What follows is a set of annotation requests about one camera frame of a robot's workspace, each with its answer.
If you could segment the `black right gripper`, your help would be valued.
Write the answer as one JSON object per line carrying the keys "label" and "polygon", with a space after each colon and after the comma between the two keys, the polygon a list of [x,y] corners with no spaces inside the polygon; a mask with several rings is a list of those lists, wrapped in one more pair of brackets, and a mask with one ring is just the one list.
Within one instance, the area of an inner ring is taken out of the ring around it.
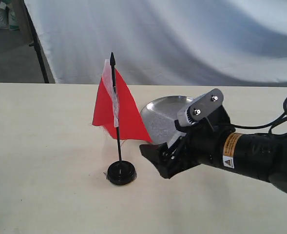
{"label": "black right gripper", "polygon": [[141,144],[141,155],[152,163],[165,179],[200,164],[227,170],[223,165],[222,150],[227,136],[233,133],[233,127],[224,107],[187,128],[185,133],[178,144],[169,149],[167,143]]}

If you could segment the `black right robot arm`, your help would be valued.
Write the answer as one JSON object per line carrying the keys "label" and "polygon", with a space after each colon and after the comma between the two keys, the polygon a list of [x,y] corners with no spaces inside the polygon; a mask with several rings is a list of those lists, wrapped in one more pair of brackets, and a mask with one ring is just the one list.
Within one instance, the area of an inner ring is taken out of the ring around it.
{"label": "black right robot arm", "polygon": [[175,126],[185,135],[172,146],[139,147],[161,177],[170,179],[203,164],[270,183],[287,193],[287,133],[238,133],[223,107],[191,126],[178,121]]}

